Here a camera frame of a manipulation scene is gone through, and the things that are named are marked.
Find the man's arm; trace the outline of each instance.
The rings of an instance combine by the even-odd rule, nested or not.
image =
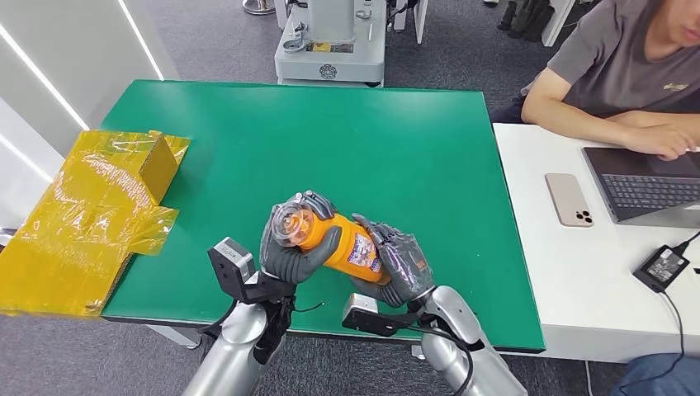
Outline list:
[[[563,136],[617,144],[640,153],[673,160],[694,150],[694,140],[675,125],[636,127],[604,120],[563,102],[571,84],[545,68],[532,85],[523,105],[524,121]]]
[[[656,125],[675,125],[693,137],[700,144],[700,114],[654,113],[651,111],[628,111],[608,118],[618,124],[636,128],[647,128]]]

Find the power adapter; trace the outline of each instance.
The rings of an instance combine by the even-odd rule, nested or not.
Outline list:
[[[632,274],[655,293],[662,293],[690,264],[680,250],[678,247],[664,245]]]

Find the white machine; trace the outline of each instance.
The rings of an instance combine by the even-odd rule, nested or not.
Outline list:
[[[275,53],[277,82],[384,85],[385,0],[295,3]]]

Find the laptop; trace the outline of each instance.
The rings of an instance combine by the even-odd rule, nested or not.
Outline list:
[[[700,153],[675,161],[624,148],[584,148],[612,220],[700,229]]]

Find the orange bottle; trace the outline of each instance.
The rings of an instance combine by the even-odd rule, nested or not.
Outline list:
[[[282,246],[299,246],[308,251],[318,246],[328,229],[342,229],[338,248],[324,265],[356,278],[385,285],[389,276],[381,270],[376,248],[365,229],[335,214],[321,220],[310,207],[298,202],[286,202],[272,220],[272,235]]]

